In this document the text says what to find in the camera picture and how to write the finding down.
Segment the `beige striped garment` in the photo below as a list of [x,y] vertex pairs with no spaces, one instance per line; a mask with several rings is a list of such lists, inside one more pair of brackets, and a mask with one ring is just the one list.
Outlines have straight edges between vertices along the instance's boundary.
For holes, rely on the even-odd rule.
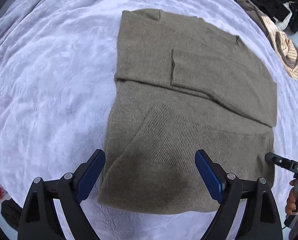
[[288,75],[298,79],[298,48],[287,34],[275,25],[269,15],[260,10],[260,6],[252,0],[234,0],[260,27],[278,55]]

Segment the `black fabric on floor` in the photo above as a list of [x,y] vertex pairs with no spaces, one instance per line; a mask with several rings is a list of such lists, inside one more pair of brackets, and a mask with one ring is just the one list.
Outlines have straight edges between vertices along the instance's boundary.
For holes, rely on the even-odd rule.
[[13,199],[4,200],[1,203],[1,215],[15,231],[19,229],[21,213],[22,208]]

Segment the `black clothes pile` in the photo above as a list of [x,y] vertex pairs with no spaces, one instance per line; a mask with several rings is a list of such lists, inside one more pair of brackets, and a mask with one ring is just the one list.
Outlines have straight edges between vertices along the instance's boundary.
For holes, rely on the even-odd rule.
[[295,0],[251,0],[280,31],[298,31],[298,3]]

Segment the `olive brown knit sweater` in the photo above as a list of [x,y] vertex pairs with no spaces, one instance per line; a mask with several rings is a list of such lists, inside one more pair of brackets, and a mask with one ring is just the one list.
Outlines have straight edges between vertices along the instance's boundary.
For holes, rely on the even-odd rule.
[[241,179],[273,184],[265,155],[274,145],[277,85],[240,37],[197,17],[124,11],[114,79],[100,204],[215,211],[195,166],[201,149]]

